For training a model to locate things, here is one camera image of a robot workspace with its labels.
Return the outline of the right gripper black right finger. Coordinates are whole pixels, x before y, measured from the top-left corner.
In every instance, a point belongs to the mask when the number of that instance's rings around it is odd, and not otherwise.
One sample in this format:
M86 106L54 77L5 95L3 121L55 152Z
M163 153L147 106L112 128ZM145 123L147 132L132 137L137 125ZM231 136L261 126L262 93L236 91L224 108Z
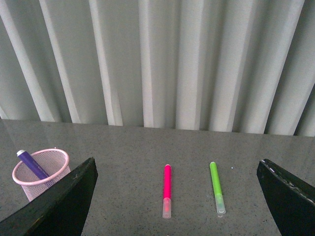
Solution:
M283 236L315 234L315 188L263 159L256 172L265 201Z

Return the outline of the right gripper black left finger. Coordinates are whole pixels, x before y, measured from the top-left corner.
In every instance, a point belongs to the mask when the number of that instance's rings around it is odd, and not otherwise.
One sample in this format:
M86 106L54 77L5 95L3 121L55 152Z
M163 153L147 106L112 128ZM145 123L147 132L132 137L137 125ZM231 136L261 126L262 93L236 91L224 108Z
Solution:
M25 207L0 223L2 236L79 236L92 201L98 173L88 158Z

